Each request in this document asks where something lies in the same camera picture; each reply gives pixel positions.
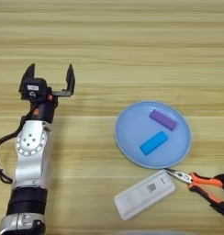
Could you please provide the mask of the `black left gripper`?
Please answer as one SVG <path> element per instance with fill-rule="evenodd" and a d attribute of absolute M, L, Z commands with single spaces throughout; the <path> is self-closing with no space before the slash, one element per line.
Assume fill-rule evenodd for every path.
<path fill-rule="evenodd" d="M 75 77 L 73 66 L 70 64 L 67 74 L 67 89 L 61 91 L 53 91 L 50 87 L 32 89 L 31 86 L 22 88 L 27 78 L 33 78 L 35 73 L 35 64 L 32 63 L 26 69 L 22 76 L 18 91 L 21 91 L 21 98 L 30 102 L 30 110 L 22 117 L 23 121 L 39 120 L 51 123 L 54 118 L 55 109 L 58 106 L 59 97 L 69 97 L 72 95 L 75 86 Z"/>

